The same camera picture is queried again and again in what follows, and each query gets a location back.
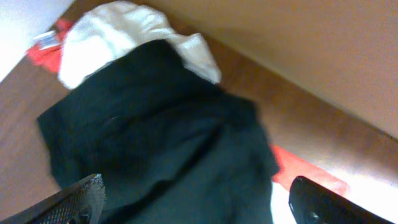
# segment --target red cloth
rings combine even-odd
[[[66,19],[59,19],[55,26],[59,30],[57,38],[61,42],[60,45],[40,50],[39,45],[35,44],[27,51],[27,56],[33,61],[33,64],[41,65],[52,73],[57,73],[60,70],[62,42],[73,23]]]
[[[302,175],[342,197],[347,193],[349,185],[346,182],[281,147],[272,146],[272,150],[280,166],[280,171],[272,180],[282,185],[284,189],[290,190],[296,176]]]

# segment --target wooden surface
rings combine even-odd
[[[64,18],[77,20],[100,2],[77,1]],[[168,17],[179,33],[195,32],[172,15]],[[223,74],[221,86],[257,103],[259,119],[273,144],[347,181],[359,202],[372,207],[372,200],[392,200],[374,194],[371,187],[398,187],[396,140],[214,39],[206,36],[206,40]],[[35,119],[67,94],[54,74],[26,58],[0,84],[0,220],[58,191]]]

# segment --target fold of fabric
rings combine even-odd
[[[163,13],[124,1],[100,5],[75,23],[64,40],[58,79],[76,88],[108,63],[157,39],[172,44],[185,68],[211,83],[220,82],[221,72],[200,34],[179,35]]]

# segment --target black jacket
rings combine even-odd
[[[277,165],[253,104],[183,67],[164,40],[39,118],[62,188],[103,175],[108,223],[272,223]]]

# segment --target beige wall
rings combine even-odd
[[[398,138],[398,1],[148,2]]]

